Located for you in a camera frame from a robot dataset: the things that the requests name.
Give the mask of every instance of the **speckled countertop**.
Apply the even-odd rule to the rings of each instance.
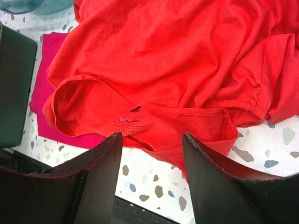
[[[70,32],[77,25],[72,8],[47,16],[13,16],[0,11],[0,21],[38,43],[31,90],[42,58],[42,35],[53,31]],[[299,172],[299,117],[276,126],[265,122],[256,127],[239,128],[239,133],[239,139],[229,154],[231,159],[274,175]],[[14,150],[51,166],[85,151],[38,136],[36,115],[29,108],[22,143]],[[139,149],[123,149],[116,195],[181,224],[195,223],[188,184],[180,170]]]

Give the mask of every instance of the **red t-shirt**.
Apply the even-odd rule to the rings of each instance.
[[[299,113],[298,0],[75,0],[43,111],[70,136],[122,132],[185,174],[182,134],[227,155],[236,126]]]

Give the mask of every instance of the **teal glass object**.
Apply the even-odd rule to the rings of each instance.
[[[8,14],[49,15],[72,5],[73,0],[0,0],[0,10]]]

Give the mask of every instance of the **t-shirt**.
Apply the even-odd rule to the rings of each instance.
[[[299,113],[298,0],[75,0],[47,76],[49,125],[122,132],[183,170],[182,134],[227,155],[236,126]]]

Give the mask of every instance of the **dark green container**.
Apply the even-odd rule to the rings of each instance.
[[[0,22],[0,148],[21,143],[37,44]]]

